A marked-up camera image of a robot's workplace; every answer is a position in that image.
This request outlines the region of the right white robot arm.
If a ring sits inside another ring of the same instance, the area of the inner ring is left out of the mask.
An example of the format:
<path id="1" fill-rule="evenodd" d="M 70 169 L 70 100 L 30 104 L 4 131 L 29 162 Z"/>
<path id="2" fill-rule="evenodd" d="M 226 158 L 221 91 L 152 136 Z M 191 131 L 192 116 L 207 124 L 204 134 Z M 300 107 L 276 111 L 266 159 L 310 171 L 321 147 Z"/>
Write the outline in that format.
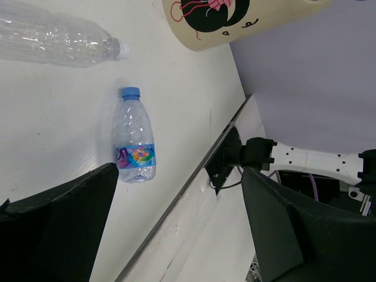
<path id="1" fill-rule="evenodd" d="M 245 145 L 227 145 L 225 166 L 252 167 L 258 171 L 296 171 L 338 179 L 375 194 L 375 150 L 362 153 L 327 153 L 299 149 L 262 137 L 249 139 Z"/>

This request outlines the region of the small bottle blue cap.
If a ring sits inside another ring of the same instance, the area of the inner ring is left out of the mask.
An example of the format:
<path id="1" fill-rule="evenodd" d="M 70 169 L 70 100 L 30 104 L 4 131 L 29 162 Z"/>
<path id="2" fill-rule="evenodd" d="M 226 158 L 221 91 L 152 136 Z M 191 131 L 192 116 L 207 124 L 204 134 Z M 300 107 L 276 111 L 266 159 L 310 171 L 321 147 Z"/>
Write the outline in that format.
<path id="1" fill-rule="evenodd" d="M 120 90 L 121 103 L 116 115 L 115 156 L 119 178 L 125 183 L 143 183 L 156 175 L 156 149 L 152 124 L 140 89 Z"/>

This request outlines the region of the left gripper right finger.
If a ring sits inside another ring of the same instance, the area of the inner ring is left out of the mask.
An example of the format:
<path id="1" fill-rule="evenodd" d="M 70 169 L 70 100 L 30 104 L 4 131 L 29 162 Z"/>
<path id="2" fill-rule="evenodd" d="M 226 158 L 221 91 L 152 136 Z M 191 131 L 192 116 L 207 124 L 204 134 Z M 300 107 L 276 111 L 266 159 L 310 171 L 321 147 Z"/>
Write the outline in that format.
<path id="1" fill-rule="evenodd" d="M 252 168 L 241 179 L 262 281 L 375 281 L 375 219 L 286 188 Z"/>

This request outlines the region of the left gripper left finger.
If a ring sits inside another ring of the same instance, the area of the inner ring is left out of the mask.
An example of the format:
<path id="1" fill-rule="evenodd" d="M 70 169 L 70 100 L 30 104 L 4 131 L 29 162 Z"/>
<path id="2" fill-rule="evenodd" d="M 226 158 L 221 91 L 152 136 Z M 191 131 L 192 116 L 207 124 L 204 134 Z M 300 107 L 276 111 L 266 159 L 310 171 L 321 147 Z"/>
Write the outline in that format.
<path id="1" fill-rule="evenodd" d="M 1 281 L 89 281 L 119 171 L 104 164 L 1 204 Z"/>

